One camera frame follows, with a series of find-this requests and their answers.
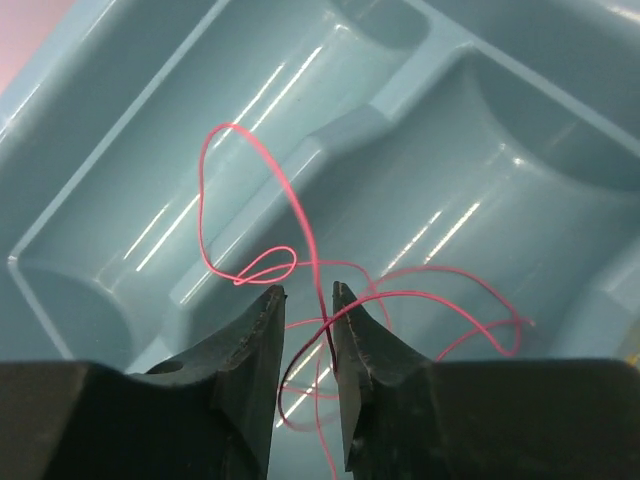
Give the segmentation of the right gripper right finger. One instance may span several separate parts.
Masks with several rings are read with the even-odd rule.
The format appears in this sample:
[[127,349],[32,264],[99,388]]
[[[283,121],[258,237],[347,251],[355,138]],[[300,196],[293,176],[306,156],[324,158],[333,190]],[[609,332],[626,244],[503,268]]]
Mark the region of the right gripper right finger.
[[435,362],[333,286],[356,479],[635,479],[639,372],[620,360]]

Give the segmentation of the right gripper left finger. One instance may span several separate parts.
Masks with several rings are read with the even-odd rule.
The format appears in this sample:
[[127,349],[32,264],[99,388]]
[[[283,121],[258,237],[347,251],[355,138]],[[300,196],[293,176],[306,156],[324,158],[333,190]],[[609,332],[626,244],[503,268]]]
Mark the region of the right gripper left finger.
[[89,361],[1,367],[5,479],[263,479],[286,295],[144,373]]

